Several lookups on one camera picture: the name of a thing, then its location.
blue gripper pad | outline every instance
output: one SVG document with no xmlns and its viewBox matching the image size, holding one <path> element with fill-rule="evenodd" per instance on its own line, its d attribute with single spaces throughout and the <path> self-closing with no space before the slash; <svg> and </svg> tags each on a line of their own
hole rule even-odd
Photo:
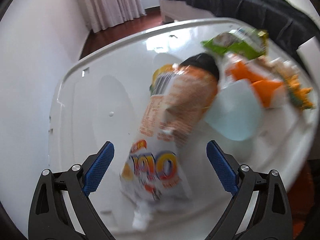
<svg viewBox="0 0 320 240">
<path fill-rule="evenodd" d="M 236 183 L 237 175 L 220 150 L 211 141 L 207 144 L 207 157 L 217 173 L 224 190 L 230 192 L 233 196 L 236 195 L 239 189 Z"/>
<path fill-rule="evenodd" d="M 82 188 L 84 194 L 89 196 L 91 192 L 95 192 L 106 173 L 113 157 L 115 149 L 112 143 L 103 149 L 94 163 L 91 165 L 90 169 L 87 171 L 84 177 L 84 187 Z"/>
</svg>

white plastic tray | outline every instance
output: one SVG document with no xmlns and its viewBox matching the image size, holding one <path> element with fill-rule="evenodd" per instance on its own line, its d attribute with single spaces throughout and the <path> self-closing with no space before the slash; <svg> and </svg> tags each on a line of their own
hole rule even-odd
<svg viewBox="0 0 320 240">
<path fill-rule="evenodd" d="M 304 111 L 303 115 L 289 102 L 280 109 L 265 111 L 264 124 L 248 141 L 228 140 L 200 121 L 180 154 L 194 193 L 193 205 L 186 212 L 156 214 L 145 233 L 132 229 L 135 206 L 120 193 L 119 173 L 148 104 L 153 72 L 163 64 L 181 62 L 203 52 L 200 41 L 240 26 L 248 25 L 234 19 L 213 18 L 153 28 L 90 54 L 58 84 L 51 109 L 50 168 L 53 172 L 68 170 L 96 153 L 105 141 L 115 145 L 115 157 L 90 199 L 117 240 L 205 239 L 231 199 L 205 154 L 206 143 L 212 139 L 239 163 L 246 163 L 255 171 L 278 170 L 287 189 L 294 182 L 316 131 L 317 91 L 310 94 L 317 108 Z M 269 56 L 292 60 L 272 42 Z M 313 86 L 302 70 L 300 80 L 304 86 Z M 241 229 L 249 221 L 253 205 L 254 200 Z M 76 221 L 69 210 L 71 219 Z M 75 227 L 81 231 L 76 222 Z"/>
</svg>

metal screw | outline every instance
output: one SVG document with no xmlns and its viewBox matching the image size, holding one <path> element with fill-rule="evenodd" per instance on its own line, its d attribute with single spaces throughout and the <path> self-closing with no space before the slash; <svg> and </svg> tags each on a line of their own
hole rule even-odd
<svg viewBox="0 0 320 240">
<path fill-rule="evenodd" d="M 273 176 L 278 176 L 278 175 L 279 175 L 278 171 L 276 171 L 276 170 L 272 170 L 272 171 L 271 171 L 271 174 L 272 174 Z"/>
<path fill-rule="evenodd" d="M 80 169 L 80 165 L 79 164 L 76 164 L 76 165 L 72 166 L 72 170 L 73 171 L 79 171 L 79 169 Z"/>
<path fill-rule="evenodd" d="M 249 171 L 249 167 L 247 165 L 241 165 L 241 170 Z"/>
<path fill-rule="evenodd" d="M 46 175 L 49 174 L 49 172 L 50 172 L 49 170 L 44 170 L 44 171 L 42 171 L 42 175 L 43 175 L 43 176 L 46 176 Z"/>
</svg>

light blue container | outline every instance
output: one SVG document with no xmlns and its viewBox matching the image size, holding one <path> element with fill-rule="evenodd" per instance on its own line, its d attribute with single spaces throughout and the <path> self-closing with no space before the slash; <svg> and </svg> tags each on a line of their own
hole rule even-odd
<svg viewBox="0 0 320 240">
<path fill-rule="evenodd" d="M 235 141 L 253 137 L 262 120 L 262 106 L 246 79 L 222 89 L 208 110 L 205 121 Z"/>
</svg>

snack bag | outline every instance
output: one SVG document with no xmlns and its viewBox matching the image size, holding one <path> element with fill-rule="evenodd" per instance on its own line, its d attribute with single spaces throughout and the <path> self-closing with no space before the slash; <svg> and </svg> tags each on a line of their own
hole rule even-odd
<svg viewBox="0 0 320 240">
<path fill-rule="evenodd" d="M 247 59 L 254 59 L 267 54 L 268 33 L 263 30 L 242 27 L 220 33 L 209 41 L 202 41 L 201 44 L 220 56 L 230 51 Z"/>
<path fill-rule="evenodd" d="M 281 79 L 266 76 L 253 64 L 246 64 L 245 60 L 236 54 L 229 52 L 225 58 L 226 76 L 232 77 L 233 81 L 247 79 L 264 108 L 280 107 L 285 103 L 286 91 Z"/>
<path fill-rule="evenodd" d="M 299 69 L 291 61 L 283 61 L 277 58 L 270 61 L 266 56 L 261 56 L 255 60 L 259 65 L 268 69 L 272 73 L 281 77 L 287 88 L 287 93 L 291 103 L 298 109 L 314 109 L 314 104 L 308 98 L 312 88 L 301 88 L 299 81 Z"/>
<path fill-rule="evenodd" d="M 147 228 L 153 211 L 179 209 L 191 198 L 180 149 L 210 107 L 218 80 L 215 61 L 205 53 L 155 71 L 150 102 L 120 175 L 122 192 L 137 204 L 137 230 Z"/>
</svg>

